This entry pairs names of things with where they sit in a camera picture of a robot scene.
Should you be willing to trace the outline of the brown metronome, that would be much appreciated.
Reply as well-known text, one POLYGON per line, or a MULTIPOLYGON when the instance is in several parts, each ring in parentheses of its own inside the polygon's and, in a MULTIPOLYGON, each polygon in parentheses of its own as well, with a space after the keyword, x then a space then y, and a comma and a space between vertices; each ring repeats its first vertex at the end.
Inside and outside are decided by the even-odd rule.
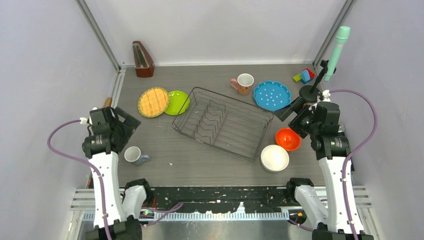
POLYGON ((132 42, 135 73, 138 78, 151 78, 154 75, 155 63, 140 41, 132 42))

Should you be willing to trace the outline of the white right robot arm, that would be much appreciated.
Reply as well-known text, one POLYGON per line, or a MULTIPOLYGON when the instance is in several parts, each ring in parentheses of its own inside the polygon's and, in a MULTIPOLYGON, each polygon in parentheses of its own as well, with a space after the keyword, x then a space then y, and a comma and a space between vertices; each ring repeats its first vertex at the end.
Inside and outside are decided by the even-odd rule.
POLYGON ((315 225, 313 240, 372 240, 365 233, 358 215, 351 178, 352 156, 347 137, 339 131, 340 109, 328 101, 309 105, 297 97, 290 105, 274 111, 281 121, 291 113, 296 116, 288 126, 301 138, 310 137, 311 147, 324 176, 327 206, 318 198, 309 178, 292 177, 287 182, 285 198, 291 205, 301 205, 315 225))

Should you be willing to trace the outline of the wooden rolling pin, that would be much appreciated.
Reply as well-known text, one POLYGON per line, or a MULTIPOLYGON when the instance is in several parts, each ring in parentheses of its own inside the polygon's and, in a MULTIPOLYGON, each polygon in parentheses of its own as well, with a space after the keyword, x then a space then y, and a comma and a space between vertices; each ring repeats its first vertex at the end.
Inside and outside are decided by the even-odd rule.
POLYGON ((112 98, 112 97, 108 97, 108 98, 105 100, 105 102, 104 102, 104 104, 103 104, 103 107, 104 107, 104 108, 106 108, 106 107, 111 107, 111 105, 112 105, 112 101, 113 101, 113 98, 112 98))

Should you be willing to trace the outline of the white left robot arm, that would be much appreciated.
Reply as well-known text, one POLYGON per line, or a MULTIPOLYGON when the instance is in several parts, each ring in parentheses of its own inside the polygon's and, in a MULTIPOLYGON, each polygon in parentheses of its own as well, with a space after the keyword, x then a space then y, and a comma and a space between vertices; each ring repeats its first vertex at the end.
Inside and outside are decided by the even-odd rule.
POLYGON ((93 172, 95 199, 94 229, 85 233, 87 240, 140 240, 142 207, 153 202, 149 183, 137 179, 120 192, 119 153, 127 145, 141 122, 123 109, 103 107, 89 113, 92 133, 82 150, 93 172))

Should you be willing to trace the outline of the blue polka dot plate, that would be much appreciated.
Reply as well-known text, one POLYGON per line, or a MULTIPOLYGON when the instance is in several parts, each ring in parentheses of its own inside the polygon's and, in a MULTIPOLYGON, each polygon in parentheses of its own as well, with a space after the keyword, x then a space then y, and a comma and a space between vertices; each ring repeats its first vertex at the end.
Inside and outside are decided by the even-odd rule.
POLYGON ((275 112, 287 107, 292 102, 292 95, 282 83, 268 80, 254 88, 253 99, 259 107, 275 112))

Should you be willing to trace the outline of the black microphone stand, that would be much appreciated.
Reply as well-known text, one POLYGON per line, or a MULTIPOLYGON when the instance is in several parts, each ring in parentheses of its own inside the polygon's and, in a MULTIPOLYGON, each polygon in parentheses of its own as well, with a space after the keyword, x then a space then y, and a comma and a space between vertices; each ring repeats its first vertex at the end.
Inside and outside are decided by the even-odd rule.
POLYGON ((321 60, 320 66, 322 70, 318 74, 313 85, 305 85, 299 90, 299 96, 302 97, 307 103, 316 103, 318 101, 319 90, 318 84, 322 81, 323 77, 328 71, 329 60, 321 60))

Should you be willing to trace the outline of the colourful toy blocks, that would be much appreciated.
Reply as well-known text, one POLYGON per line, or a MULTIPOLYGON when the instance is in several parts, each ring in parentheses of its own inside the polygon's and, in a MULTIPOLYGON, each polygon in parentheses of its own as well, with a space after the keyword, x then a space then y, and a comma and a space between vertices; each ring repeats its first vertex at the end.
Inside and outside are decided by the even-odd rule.
POLYGON ((303 84, 307 84, 315 78, 315 73, 309 68, 305 68, 301 71, 301 73, 295 75, 292 79, 295 82, 302 82, 303 84))

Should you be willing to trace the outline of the orange bowl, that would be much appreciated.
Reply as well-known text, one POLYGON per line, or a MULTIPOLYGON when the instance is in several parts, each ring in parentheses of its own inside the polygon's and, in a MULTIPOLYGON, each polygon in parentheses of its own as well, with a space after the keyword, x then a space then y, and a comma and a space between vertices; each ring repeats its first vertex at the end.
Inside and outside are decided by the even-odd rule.
POLYGON ((275 142, 288 152, 297 150, 302 143, 302 139, 290 128, 281 128, 275 134, 275 142))

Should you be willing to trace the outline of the white bowl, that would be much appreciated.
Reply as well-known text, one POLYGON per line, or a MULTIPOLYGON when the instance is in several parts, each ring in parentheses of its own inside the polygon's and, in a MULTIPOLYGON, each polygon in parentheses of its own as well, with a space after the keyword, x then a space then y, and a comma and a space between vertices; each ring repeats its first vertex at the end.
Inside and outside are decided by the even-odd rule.
POLYGON ((290 157, 283 147, 271 144, 261 151, 260 162, 266 170, 270 172, 280 172, 287 168, 290 157))

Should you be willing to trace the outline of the grey blue mug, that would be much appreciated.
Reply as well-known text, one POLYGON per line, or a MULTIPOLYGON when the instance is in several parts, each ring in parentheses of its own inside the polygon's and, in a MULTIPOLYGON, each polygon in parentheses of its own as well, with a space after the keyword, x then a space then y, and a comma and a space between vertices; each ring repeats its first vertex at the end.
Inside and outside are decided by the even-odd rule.
POLYGON ((142 154, 141 149, 137 146, 131 146, 124 152, 124 159, 136 166, 140 166, 143 163, 150 160, 150 156, 142 154))

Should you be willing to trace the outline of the black handheld microphone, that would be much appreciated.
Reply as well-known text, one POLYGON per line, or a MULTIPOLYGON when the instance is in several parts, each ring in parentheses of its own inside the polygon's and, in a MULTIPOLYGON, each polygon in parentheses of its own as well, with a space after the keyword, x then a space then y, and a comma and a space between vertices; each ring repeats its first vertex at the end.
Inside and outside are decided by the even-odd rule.
POLYGON ((338 132, 339 132, 339 133, 344 133, 344 132, 345 132, 345 130, 346 130, 345 126, 344 126, 342 123, 340 123, 340 124, 338 125, 338 132))

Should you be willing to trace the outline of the yellow woven pattern plate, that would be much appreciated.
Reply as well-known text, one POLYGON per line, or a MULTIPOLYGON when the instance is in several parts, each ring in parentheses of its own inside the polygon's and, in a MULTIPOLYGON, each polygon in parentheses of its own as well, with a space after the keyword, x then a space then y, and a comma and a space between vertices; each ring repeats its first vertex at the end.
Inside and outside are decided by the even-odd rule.
POLYGON ((146 118, 155 118, 168 108, 169 93, 162 87, 152 87, 146 90, 137 103, 138 112, 146 118))

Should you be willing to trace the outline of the pink mug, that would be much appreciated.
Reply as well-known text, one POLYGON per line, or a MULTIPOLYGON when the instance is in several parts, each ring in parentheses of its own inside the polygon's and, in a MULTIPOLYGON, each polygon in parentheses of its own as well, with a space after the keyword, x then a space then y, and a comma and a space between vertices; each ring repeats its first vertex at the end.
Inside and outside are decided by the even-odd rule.
POLYGON ((237 78, 231 79, 230 85, 237 90, 239 95, 247 96, 250 93, 254 82, 255 79, 252 75, 242 73, 237 78))

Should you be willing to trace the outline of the lime green plate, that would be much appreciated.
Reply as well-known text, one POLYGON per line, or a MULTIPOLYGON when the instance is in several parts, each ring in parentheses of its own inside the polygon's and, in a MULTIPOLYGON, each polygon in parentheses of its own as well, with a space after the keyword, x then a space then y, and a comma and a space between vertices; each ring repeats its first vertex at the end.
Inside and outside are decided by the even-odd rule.
POLYGON ((188 94, 183 91, 170 91, 168 93, 168 96, 169 104, 166 110, 164 111, 165 114, 176 116, 184 113, 186 109, 190 106, 190 98, 188 94))

